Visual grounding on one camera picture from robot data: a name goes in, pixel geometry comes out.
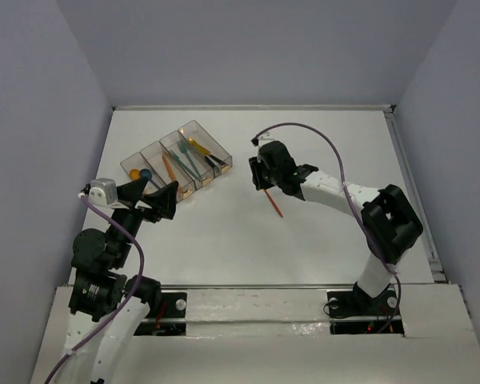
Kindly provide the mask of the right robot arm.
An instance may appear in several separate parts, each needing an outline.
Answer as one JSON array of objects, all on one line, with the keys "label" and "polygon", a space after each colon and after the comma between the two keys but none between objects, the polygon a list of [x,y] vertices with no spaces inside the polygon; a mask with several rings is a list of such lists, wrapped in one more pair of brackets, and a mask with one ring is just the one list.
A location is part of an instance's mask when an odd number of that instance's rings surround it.
[{"label": "right robot arm", "polygon": [[352,290],[328,302],[329,314],[332,318],[347,318],[377,312],[390,282],[398,278],[398,264],[423,232],[422,223],[402,189],[393,184],[381,189],[359,186],[328,175],[316,166],[299,165],[280,141],[260,146],[249,159],[249,166],[257,190],[277,187],[288,196],[354,218],[365,235],[370,254]]}]

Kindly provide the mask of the yellow plastic spoon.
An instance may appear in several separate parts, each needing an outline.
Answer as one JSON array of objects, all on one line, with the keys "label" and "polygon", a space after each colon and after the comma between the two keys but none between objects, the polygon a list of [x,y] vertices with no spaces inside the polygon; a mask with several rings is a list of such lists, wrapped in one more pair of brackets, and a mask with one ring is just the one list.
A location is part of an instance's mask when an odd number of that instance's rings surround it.
[{"label": "yellow plastic spoon", "polygon": [[141,176],[140,170],[135,168],[130,170],[129,176],[135,189],[138,191],[141,191],[144,194],[146,192],[148,179],[146,177]]}]

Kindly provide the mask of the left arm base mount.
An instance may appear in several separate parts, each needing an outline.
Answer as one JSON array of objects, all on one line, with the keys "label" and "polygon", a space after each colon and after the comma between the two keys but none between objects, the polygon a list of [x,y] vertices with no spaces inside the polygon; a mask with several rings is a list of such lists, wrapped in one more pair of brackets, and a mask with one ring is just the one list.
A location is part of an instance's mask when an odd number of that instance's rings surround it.
[{"label": "left arm base mount", "polygon": [[135,336],[185,336],[186,335],[187,292],[165,290],[162,303],[141,321]]}]

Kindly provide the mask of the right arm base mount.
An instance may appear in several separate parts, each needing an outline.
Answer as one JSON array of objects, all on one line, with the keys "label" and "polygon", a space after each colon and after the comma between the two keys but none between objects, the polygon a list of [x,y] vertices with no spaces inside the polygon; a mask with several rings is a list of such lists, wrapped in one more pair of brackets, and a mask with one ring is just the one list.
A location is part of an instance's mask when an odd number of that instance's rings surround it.
[{"label": "right arm base mount", "polygon": [[357,306],[353,299],[353,292],[348,290],[327,293],[322,311],[330,320],[332,335],[405,334],[397,308],[399,293],[394,289],[389,289],[368,308]]}]

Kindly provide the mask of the orange plastic knife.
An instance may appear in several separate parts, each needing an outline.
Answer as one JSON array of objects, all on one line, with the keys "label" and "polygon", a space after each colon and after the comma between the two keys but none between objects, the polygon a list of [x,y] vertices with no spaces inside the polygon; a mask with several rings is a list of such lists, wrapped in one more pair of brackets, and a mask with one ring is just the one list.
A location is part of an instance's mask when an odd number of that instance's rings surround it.
[{"label": "orange plastic knife", "polygon": [[275,201],[275,200],[273,199],[273,197],[270,195],[269,191],[268,191],[268,190],[263,190],[263,192],[265,193],[265,196],[268,198],[270,204],[272,205],[272,207],[274,208],[274,210],[276,211],[276,213],[278,214],[278,216],[279,216],[280,218],[284,218],[282,211],[281,211],[280,208],[278,207],[276,201]]}]

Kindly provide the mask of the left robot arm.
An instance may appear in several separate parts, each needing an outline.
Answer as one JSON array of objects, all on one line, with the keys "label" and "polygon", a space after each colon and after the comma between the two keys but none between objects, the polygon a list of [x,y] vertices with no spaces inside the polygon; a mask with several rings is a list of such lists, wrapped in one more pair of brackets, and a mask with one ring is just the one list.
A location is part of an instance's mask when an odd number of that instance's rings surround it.
[{"label": "left robot arm", "polygon": [[74,238],[66,340],[46,382],[110,383],[140,322],[160,311],[161,284],[144,276],[146,257],[136,236],[144,222],[174,217],[179,184],[148,193],[148,181],[140,177],[117,185],[98,178],[78,194],[109,226],[82,230]]}]

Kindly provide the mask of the teal chopstick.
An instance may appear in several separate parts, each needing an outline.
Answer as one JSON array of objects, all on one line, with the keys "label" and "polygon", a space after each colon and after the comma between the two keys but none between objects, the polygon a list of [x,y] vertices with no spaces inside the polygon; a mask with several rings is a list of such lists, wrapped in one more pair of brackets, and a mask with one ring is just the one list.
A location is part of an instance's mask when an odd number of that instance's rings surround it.
[{"label": "teal chopstick", "polygon": [[176,155],[176,153],[173,150],[170,150],[170,153],[172,157],[175,159],[175,161],[180,165],[181,168],[183,168],[190,176],[192,176],[194,179],[199,179],[198,175],[193,172],[180,158],[179,156]]}]

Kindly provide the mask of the gold knife dark handle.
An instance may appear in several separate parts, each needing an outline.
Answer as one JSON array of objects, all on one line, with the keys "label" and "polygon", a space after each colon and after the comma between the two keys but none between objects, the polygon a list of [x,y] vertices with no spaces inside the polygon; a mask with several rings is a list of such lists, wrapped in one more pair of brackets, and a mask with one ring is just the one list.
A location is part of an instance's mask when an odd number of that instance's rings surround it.
[{"label": "gold knife dark handle", "polygon": [[197,152],[204,158],[205,162],[211,168],[223,167],[225,165],[224,161],[218,158],[217,156],[213,155],[210,150],[199,144],[195,139],[189,138],[189,144],[192,145],[193,148],[196,149]]}]

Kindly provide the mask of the dark blue plastic spoon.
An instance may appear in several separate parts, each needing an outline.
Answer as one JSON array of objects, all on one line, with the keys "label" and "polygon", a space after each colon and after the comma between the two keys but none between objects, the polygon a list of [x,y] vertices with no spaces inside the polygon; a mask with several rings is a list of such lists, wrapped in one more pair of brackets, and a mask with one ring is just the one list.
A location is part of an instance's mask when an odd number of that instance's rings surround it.
[{"label": "dark blue plastic spoon", "polygon": [[159,189],[159,186],[158,184],[153,180],[153,175],[152,173],[150,172],[149,169],[147,168],[144,168],[144,169],[141,169],[139,171],[139,175],[142,177],[142,178],[146,178],[148,180],[148,182],[154,186],[154,188],[156,189]]}]

